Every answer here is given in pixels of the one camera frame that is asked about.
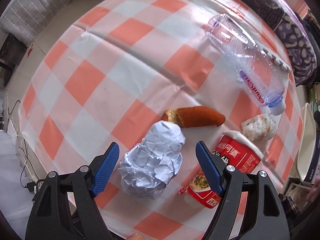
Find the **metal screw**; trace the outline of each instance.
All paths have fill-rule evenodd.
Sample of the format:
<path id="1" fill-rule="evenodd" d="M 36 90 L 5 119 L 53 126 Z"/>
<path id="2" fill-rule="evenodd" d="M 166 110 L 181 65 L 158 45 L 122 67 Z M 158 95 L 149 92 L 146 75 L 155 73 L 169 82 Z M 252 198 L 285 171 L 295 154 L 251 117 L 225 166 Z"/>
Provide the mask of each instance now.
<path id="1" fill-rule="evenodd" d="M 230 172 L 233 172 L 233 171 L 236 170 L 236 168 L 234 166 L 232 166 L 232 165 L 228 165 L 227 166 L 227 170 L 230 171 Z"/>
<path id="2" fill-rule="evenodd" d="M 54 178 L 56 176 L 56 172 L 55 171 L 50 171 L 48 174 L 49 178 Z"/>
<path id="3" fill-rule="evenodd" d="M 86 165 L 80 167 L 81 172 L 87 172 L 88 170 L 89 170 L 89 167 Z"/>
<path id="4" fill-rule="evenodd" d="M 264 178 L 268 175 L 265 171 L 260 171 L 259 174 L 261 177 L 264 177 Z"/>

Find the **empty water bottle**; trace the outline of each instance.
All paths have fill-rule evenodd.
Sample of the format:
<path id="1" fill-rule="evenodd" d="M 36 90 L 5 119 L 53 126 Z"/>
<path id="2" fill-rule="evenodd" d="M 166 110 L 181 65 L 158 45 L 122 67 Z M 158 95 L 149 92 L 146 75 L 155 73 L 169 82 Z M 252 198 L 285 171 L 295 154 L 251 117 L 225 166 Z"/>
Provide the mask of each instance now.
<path id="1" fill-rule="evenodd" d="M 271 114 L 282 114 L 284 86 L 274 64 L 253 38 L 226 14 L 213 17 L 205 32 L 214 46 L 235 65 L 239 77 L 252 92 L 249 94 L 261 105 L 268 106 Z"/>

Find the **white bottle cap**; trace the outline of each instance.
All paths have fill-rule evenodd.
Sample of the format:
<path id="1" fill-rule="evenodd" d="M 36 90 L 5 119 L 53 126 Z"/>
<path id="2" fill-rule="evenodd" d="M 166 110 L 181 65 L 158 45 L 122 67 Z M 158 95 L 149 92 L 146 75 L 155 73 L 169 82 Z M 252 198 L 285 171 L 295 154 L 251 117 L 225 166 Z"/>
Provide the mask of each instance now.
<path id="1" fill-rule="evenodd" d="M 285 111 L 285 102 L 283 101 L 283 99 L 281 100 L 281 102 L 274 106 L 274 107 L 270 107 L 270 111 L 271 114 L 273 115 L 280 115 Z"/>

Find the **white crumpled paper ball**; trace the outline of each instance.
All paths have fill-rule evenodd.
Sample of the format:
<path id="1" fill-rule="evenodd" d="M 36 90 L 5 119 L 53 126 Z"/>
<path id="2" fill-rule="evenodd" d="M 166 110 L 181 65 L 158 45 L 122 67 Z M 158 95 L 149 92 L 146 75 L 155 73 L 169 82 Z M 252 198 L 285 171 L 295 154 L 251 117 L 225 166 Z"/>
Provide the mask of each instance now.
<path id="1" fill-rule="evenodd" d="M 167 184 L 180 169 L 185 143 L 178 125 L 159 121 L 146 136 L 125 153 L 118 169 L 124 192 L 135 198 L 160 197 Z"/>

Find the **crumpled plastic bag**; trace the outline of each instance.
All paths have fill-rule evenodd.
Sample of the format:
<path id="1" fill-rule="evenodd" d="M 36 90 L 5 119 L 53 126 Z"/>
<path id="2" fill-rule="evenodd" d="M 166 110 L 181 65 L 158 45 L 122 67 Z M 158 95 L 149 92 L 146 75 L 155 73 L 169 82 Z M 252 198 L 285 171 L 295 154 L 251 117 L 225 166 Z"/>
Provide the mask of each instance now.
<path id="1" fill-rule="evenodd" d="M 124 192 L 135 198 L 156 199 L 180 169 L 180 153 L 186 138 L 181 128 L 171 122 L 159 121 L 146 136 L 125 153 L 118 169 Z"/>
<path id="2" fill-rule="evenodd" d="M 250 141 L 270 140 L 278 130 L 276 121 L 268 114 L 259 114 L 241 123 L 242 134 Z"/>

